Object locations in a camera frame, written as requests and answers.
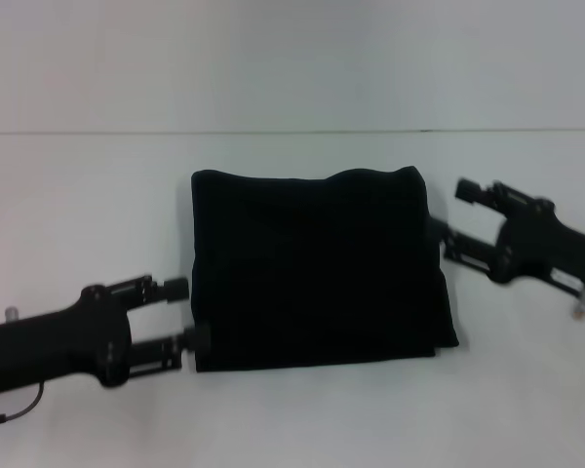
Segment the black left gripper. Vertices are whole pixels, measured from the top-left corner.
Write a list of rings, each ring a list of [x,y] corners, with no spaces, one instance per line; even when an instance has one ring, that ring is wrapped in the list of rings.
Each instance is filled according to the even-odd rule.
[[[210,328],[132,344],[127,312],[189,296],[185,277],[160,283],[146,275],[86,288],[62,311],[0,325],[0,393],[76,373],[113,388],[128,378],[181,370],[184,353],[210,350]]]

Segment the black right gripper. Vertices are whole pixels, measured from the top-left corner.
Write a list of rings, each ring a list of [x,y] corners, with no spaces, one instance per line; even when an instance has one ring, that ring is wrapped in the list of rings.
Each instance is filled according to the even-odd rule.
[[[499,284],[520,277],[551,284],[554,269],[585,284],[585,234],[561,223],[552,202],[534,199],[500,181],[482,187],[466,178],[458,181],[455,197],[496,211],[506,220],[495,243],[489,244],[431,216],[427,234],[444,244],[444,259],[485,273]]]

